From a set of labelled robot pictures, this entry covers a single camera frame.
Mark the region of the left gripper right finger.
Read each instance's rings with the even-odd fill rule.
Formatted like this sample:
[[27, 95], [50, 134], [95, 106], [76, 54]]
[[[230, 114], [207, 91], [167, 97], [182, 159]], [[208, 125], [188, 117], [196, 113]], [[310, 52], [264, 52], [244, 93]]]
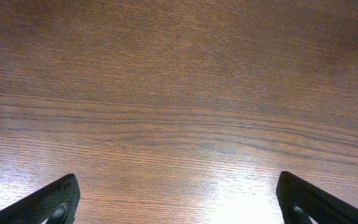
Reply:
[[358, 208], [291, 172], [280, 173], [276, 195], [285, 224], [358, 224]]

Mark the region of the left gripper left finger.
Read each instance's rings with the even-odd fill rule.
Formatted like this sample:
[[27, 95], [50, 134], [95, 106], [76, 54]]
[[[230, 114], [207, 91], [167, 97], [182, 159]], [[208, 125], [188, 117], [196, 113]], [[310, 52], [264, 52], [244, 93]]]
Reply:
[[80, 201], [75, 174], [67, 174], [0, 210], [0, 224], [72, 224]]

